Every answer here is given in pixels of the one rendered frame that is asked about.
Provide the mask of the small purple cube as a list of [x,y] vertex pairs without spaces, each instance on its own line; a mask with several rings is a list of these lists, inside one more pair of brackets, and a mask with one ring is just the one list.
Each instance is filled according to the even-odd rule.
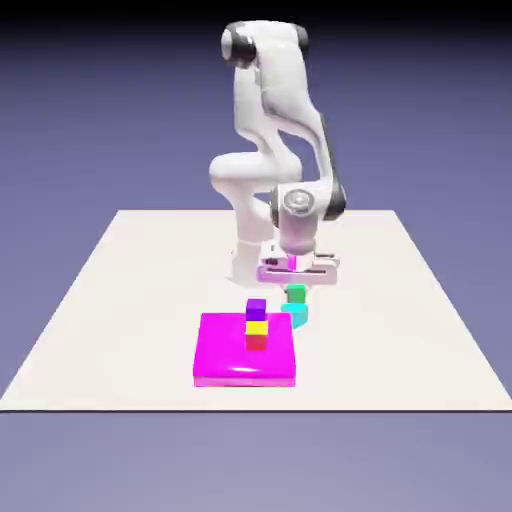
[[266,320],[266,300],[249,298],[246,302],[245,318],[247,322],[263,322]]

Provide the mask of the large cyan box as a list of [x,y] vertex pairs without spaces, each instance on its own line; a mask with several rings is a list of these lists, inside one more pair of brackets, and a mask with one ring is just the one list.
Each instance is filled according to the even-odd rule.
[[281,311],[290,315],[293,329],[305,325],[309,318],[309,308],[306,303],[283,303]]

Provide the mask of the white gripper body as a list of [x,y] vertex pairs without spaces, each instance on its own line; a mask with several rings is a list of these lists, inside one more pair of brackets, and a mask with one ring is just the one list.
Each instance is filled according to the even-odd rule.
[[314,253],[306,268],[299,267],[299,257],[283,252],[260,254],[256,278],[262,283],[279,285],[334,285],[337,282],[339,259],[333,254]]

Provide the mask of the large magenta box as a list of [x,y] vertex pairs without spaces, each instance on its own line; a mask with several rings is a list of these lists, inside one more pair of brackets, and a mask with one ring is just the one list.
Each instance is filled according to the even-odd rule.
[[267,315],[265,350],[247,350],[243,313],[201,315],[193,364],[196,387],[293,387],[296,361],[291,317]]

